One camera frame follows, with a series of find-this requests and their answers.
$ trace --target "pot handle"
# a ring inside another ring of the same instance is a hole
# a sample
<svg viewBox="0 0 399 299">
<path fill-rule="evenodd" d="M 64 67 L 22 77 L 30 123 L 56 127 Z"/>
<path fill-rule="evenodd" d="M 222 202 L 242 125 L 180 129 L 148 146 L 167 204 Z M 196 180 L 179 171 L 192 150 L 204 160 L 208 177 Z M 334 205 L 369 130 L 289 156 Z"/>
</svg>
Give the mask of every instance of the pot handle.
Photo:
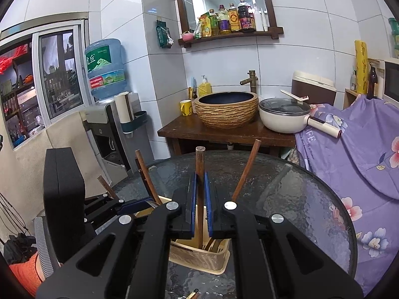
<svg viewBox="0 0 399 299">
<path fill-rule="evenodd" d="M 341 129 L 334 127 L 319 118 L 309 116 L 307 119 L 307 124 L 309 126 L 312 126 L 312 127 L 315 127 L 317 129 L 321 130 L 322 132 L 324 132 L 326 134 L 329 134 L 332 137 L 335 137 L 335 138 L 341 137 L 341 134 L 342 134 Z"/>
<path fill-rule="evenodd" d="M 293 99 L 295 99 L 296 101 L 298 101 L 300 104 L 302 104 L 304 101 L 309 100 L 309 97 L 298 97 L 290 92 L 284 91 L 284 90 L 280 90 L 281 93 L 284 93 L 290 97 L 292 97 Z"/>
</svg>

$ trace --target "yellow soap bottle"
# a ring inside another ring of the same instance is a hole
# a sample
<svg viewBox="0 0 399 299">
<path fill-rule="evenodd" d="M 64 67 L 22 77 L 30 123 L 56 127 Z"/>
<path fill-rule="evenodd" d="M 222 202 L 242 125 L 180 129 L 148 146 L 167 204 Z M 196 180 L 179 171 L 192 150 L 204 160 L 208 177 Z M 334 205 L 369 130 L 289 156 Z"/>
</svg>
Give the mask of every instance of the yellow soap bottle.
<svg viewBox="0 0 399 299">
<path fill-rule="evenodd" d="M 205 75 L 202 75 L 202 83 L 198 86 L 198 97 L 202 97 L 212 93 L 211 84 L 206 79 Z"/>
</svg>

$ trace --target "black bag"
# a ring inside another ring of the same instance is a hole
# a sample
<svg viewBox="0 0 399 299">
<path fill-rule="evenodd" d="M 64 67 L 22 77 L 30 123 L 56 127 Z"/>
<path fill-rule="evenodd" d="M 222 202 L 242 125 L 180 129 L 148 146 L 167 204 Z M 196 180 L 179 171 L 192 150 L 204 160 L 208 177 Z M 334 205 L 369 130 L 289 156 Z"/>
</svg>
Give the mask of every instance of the black bag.
<svg viewBox="0 0 399 299">
<path fill-rule="evenodd" d="M 17 237 L 9 236 L 9 240 L 4 245 L 4 258 L 8 265 L 16 263 L 25 263 L 37 252 L 36 243 L 33 236 L 26 236 L 19 233 Z"/>
</svg>

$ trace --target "yellow wrapping paper roll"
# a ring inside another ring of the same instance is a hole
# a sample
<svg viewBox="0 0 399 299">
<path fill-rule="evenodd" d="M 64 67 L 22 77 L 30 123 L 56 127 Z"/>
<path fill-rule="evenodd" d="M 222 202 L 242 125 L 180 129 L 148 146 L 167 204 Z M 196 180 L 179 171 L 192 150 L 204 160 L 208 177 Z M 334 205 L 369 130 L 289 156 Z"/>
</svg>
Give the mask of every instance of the yellow wrapping paper roll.
<svg viewBox="0 0 399 299">
<path fill-rule="evenodd" d="M 369 61 L 367 45 L 364 41 L 355 41 L 356 49 L 356 92 L 366 94 L 369 82 Z"/>
</svg>

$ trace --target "wooden mirror frame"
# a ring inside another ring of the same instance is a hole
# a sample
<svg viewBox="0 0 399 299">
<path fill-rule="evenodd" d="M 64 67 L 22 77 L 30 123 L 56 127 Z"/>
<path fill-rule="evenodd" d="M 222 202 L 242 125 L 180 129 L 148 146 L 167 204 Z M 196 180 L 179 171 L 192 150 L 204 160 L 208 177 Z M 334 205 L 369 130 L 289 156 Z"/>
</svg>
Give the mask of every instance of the wooden mirror frame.
<svg viewBox="0 0 399 299">
<path fill-rule="evenodd" d="M 251 36 L 271 36 L 272 39 L 278 39 L 279 35 L 284 34 L 283 27 L 277 27 L 276 16 L 274 13 L 273 2 L 272 0 L 265 0 L 267 14 L 269 16 L 269 24 L 270 27 L 268 31 L 254 31 L 249 33 L 231 33 L 226 35 L 217 35 L 211 37 L 203 37 L 198 39 L 193 39 L 188 42 L 184 42 L 183 39 L 179 39 L 179 45 L 184 46 L 185 48 L 191 47 L 191 44 L 201 43 L 205 41 L 212 41 L 217 39 L 226 39 L 226 38 L 233 38 L 233 37 L 251 37 Z M 183 0 L 177 0 L 177 5 L 179 9 L 179 17 L 180 17 L 180 27 L 182 29 L 182 33 L 188 31 L 188 18 L 186 12 L 186 5 L 184 4 Z"/>
</svg>

